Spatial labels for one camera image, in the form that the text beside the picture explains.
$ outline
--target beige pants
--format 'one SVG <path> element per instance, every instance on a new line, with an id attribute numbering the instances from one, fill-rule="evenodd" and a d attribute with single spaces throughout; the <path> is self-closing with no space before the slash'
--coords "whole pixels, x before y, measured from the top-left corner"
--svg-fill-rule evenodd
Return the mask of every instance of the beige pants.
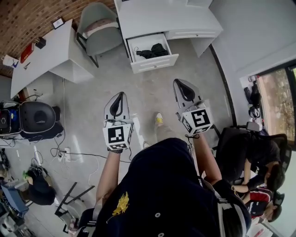
<path id="1" fill-rule="evenodd" d="M 166 125 L 156 126 L 155 129 L 156 129 L 155 133 L 156 133 L 157 142 L 161 142 L 167 138 L 172 138 L 172 137 L 179 138 L 177 134 L 173 132 L 169 126 L 166 126 Z"/>

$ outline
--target drawer front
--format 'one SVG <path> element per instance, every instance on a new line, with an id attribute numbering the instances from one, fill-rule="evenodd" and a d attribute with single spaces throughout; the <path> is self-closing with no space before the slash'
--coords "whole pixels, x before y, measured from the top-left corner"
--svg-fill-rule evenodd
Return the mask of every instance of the drawer front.
<path id="1" fill-rule="evenodd" d="M 150 71 L 158 68 L 173 66 L 179 54 L 167 55 L 162 57 L 150 58 L 147 60 L 132 62 L 131 67 L 134 73 Z"/>
<path id="2" fill-rule="evenodd" d="M 215 31 L 201 31 L 201 30 L 181 30 L 181 31 L 167 31 L 165 33 L 166 39 L 181 39 L 181 38 L 215 38 L 218 35 Z"/>

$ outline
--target window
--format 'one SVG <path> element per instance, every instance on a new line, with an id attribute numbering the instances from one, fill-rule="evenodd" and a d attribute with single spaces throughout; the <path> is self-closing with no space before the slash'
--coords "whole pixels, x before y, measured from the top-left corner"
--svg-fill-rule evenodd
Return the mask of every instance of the window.
<path id="1" fill-rule="evenodd" d="M 292 61 L 258 75 L 264 125 L 270 135 L 285 133 L 295 143 L 296 62 Z"/>

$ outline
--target desk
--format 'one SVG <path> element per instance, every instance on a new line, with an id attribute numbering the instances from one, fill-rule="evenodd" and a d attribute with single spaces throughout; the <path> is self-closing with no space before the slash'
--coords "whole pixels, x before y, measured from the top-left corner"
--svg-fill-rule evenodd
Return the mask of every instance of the desk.
<path id="1" fill-rule="evenodd" d="M 74 83 L 95 77 L 96 67 L 77 44 L 72 20 L 43 38 L 46 45 L 42 49 L 35 47 L 24 63 L 19 62 L 13 70 L 11 98 L 48 71 Z"/>
<path id="2" fill-rule="evenodd" d="M 190 38 L 197 55 L 201 56 L 223 31 L 210 9 L 186 3 L 187 0 L 115 0 L 123 41 L 134 73 L 174 65 L 179 55 L 173 55 L 169 47 L 166 49 L 167 40 Z M 134 49 L 130 46 L 136 46 L 134 38 L 140 37 L 137 44 L 139 41 L 143 44 L 150 34 L 163 34 L 163 46 L 169 51 L 168 56 L 139 60 L 133 55 Z"/>

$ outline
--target yellow embroidered emblem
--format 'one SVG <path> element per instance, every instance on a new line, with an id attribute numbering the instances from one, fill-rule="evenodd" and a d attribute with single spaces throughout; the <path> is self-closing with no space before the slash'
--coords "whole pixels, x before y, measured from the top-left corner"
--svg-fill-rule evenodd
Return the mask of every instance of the yellow embroidered emblem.
<path id="1" fill-rule="evenodd" d="M 112 216 L 119 215 L 124 213 L 129 206 L 129 195 L 128 192 L 125 192 L 125 195 L 122 194 L 121 198 L 118 201 L 117 208 L 113 211 Z"/>

